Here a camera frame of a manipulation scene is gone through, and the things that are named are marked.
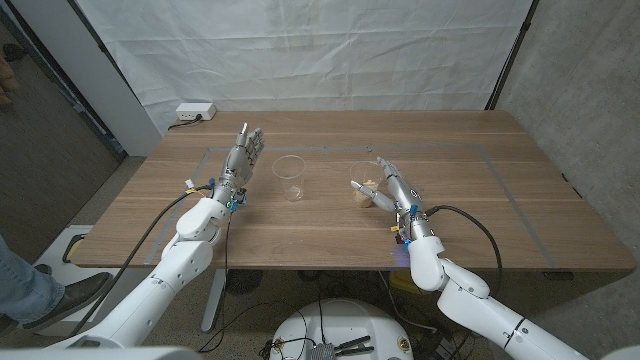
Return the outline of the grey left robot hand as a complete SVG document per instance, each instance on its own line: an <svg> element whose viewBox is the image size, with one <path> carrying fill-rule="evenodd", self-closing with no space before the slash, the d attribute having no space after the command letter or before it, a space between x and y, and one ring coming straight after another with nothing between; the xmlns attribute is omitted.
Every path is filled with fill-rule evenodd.
<svg viewBox="0 0 640 360"><path fill-rule="evenodd" d="M212 198L225 207L230 207L239 193L250 181L254 167L264 148L263 132L260 128L248 131L245 123L231 148L220 177L215 184Z"/></svg>

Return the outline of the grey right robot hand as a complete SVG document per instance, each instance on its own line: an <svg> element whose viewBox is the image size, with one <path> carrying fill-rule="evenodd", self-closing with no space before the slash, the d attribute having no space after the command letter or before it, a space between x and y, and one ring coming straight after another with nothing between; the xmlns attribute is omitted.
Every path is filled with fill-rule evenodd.
<svg viewBox="0 0 640 360"><path fill-rule="evenodd" d="M404 242L413 242L423 237L434 236L424 212L421 195L390 161L378 157L377 164L382 168L387 190L392 199L363 182L352 180L350 185L371 199L382 210L396 215L397 232Z"/></svg>

